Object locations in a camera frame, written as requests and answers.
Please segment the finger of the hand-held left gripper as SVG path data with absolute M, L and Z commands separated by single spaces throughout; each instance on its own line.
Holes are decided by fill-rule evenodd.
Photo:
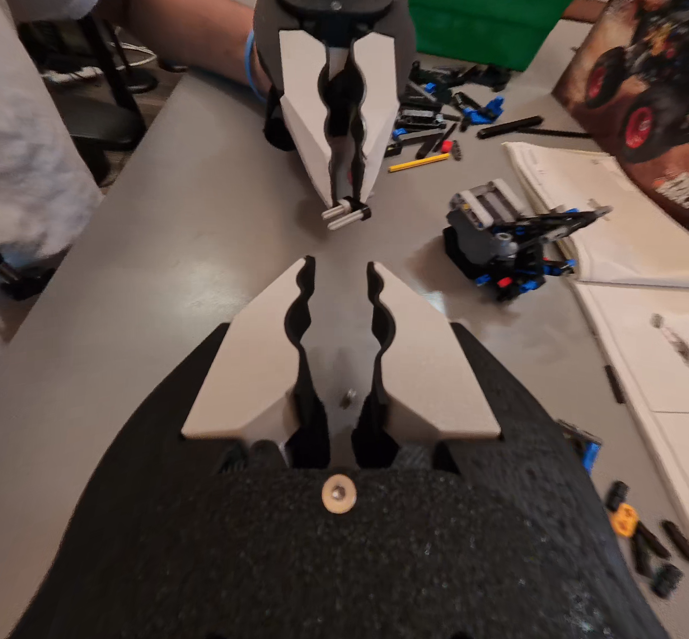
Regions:
M 302 30 L 280 31 L 279 46 L 282 117 L 315 191 L 325 208 L 332 209 L 337 199 L 327 136 L 330 113 L 322 92 L 329 82 L 330 49 Z
M 353 197 L 367 202 L 383 162 L 399 100 L 392 37 L 371 32 L 354 42 L 350 60 L 361 88 L 351 119 Z

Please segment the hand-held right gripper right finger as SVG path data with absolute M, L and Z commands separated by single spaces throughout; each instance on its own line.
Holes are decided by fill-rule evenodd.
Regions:
M 354 448 L 492 440 L 501 428 L 447 318 L 378 262 L 366 266 L 380 349 Z

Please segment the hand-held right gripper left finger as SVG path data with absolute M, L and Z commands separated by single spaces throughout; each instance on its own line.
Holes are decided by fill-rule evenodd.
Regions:
M 186 439 L 286 444 L 301 429 L 328 435 L 303 336 L 315 258 L 297 259 L 231 321 L 181 429 Z

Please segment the grey and black lego connector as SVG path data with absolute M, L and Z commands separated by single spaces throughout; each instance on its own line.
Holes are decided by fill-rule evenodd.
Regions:
M 334 232 L 359 221 L 370 219 L 371 208 L 353 196 L 346 196 L 338 200 L 334 207 L 325 210 L 321 217 L 327 223 L 327 229 Z

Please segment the person's left forearm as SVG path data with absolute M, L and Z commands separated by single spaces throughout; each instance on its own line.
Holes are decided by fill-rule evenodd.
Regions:
M 170 62 L 247 84 L 243 55 L 254 11 L 235 0 L 99 0 L 96 14 Z M 255 51 L 254 82 L 271 83 Z

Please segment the pile of black blue lego pieces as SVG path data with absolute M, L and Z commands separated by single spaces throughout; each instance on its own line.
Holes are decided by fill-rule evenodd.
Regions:
M 512 75 L 512 69 L 493 64 L 424 68 L 414 61 L 384 158 L 398 156 L 404 146 L 415 144 L 420 144 L 417 157 L 425 157 L 449 146 L 457 131 L 495 123 L 504 106 L 499 93 Z M 483 86 L 497 96 L 480 103 L 464 91 L 466 85 Z

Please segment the long black lego beam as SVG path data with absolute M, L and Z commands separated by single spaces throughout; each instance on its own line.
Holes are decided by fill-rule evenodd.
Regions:
M 476 138 L 479 140 L 487 140 L 514 132 L 523 132 L 524 130 L 539 127 L 543 122 L 544 118 L 542 116 L 533 116 L 509 121 L 507 123 L 493 124 L 479 130 L 476 133 Z

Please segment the partly built lego vehicle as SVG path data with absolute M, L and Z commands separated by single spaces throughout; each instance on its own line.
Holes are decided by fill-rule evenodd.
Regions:
M 498 303 L 542 287 L 548 277 L 575 272 L 573 258 L 554 260 L 547 246 L 569 238 L 613 211 L 551 211 L 529 215 L 501 178 L 453 195 L 443 230 L 446 255 L 478 287 L 490 288 Z

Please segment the blue and black lego piece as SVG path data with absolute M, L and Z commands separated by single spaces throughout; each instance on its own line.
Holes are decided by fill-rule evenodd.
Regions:
M 562 430 L 563 437 L 577 455 L 583 468 L 591 476 L 602 447 L 601 439 L 562 419 L 556 420 L 556 423 Z

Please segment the thin black lego rod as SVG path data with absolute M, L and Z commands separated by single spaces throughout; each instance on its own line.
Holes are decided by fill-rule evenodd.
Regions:
M 551 130 L 542 127 L 521 127 L 517 133 L 524 135 L 548 136 L 555 138 L 570 138 L 570 139 L 592 139 L 592 135 L 586 132 L 573 132 L 570 130 Z

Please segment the lego set cardboard box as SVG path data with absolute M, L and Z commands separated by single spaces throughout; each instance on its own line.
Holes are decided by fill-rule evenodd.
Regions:
M 688 0 L 609 0 L 553 96 L 688 227 Z

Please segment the blue wristband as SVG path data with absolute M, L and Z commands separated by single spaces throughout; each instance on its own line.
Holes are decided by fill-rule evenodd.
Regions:
M 244 68 L 245 68 L 245 76 L 247 80 L 247 85 L 251 89 L 251 91 L 254 93 L 254 96 L 256 97 L 257 100 L 259 100 L 261 103 L 266 104 L 267 103 L 267 98 L 266 96 L 263 95 L 263 92 L 260 91 L 259 87 L 256 85 L 254 82 L 254 70 L 252 69 L 253 67 L 253 62 L 254 62 L 254 55 L 252 54 L 254 52 L 254 30 L 251 29 L 249 34 L 247 35 L 247 39 L 245 42 L 245 48 L 244 48 L 244 55 L 243 55 L 243 63 L 244 63 Z

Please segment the black office chair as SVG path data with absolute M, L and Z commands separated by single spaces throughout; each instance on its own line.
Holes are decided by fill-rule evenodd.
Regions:
M 108 153 L 132 152 L 146 124 L 136 94 L 159 84 L 145 68 L 156 56 L 132 63 L 108 21 L 92 14 L 76 22 L 85 51 L 67 44 L 58 23 L 19 24 L 19 38 L 48 87 L 82 160 L 99 187 L 110 173 Z

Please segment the open white instruction booklet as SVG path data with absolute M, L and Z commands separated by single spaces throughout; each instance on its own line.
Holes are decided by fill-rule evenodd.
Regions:
M 688 507 L 688 231 L 606 153 L 503 148 L 537 208 L 611 206 L 569 238 L 575 287 L 667 482 Z

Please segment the person's light grey shirt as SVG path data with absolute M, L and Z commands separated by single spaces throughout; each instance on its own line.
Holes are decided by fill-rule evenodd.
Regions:
M 25 267 L 71 247 L 103 200 L 17 24 L 80 19 L 99 0 L 1 0 L 1 255 Z

